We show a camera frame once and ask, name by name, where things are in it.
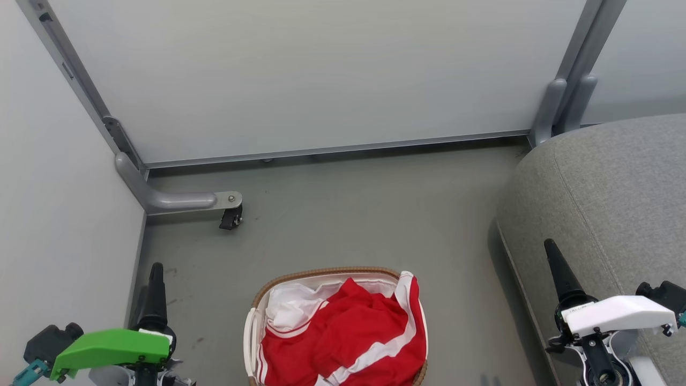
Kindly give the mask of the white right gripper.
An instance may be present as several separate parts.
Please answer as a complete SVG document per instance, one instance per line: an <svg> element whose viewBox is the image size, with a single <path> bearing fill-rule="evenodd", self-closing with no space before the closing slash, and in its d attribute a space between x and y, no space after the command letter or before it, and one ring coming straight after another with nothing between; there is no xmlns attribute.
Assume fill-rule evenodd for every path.
<svg viewBox="0 0 686 386"><path fill-rule="evenodd" d="M613 331L663 328L674 333L676 315L645 296L618 295L597 301L588 295L552 239L544 241L547 262L558 298L557 309L571 334L586 337Z"/></svg>

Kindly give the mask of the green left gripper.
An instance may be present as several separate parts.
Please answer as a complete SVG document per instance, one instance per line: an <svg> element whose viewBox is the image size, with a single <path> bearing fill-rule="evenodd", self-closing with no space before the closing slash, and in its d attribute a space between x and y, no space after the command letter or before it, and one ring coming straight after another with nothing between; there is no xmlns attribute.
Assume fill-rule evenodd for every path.
<svg viewBox="0 0 686 386"><path fill-rule="evenodd" d="M113 328L82 335L58 354L50 380L62 383L80 370L123 366L132 367L135 383L155 383L172 355L172 336L167 334L174 334L168 325L164 268L160 262L152 265L140 298L139 331Z"/></svg>

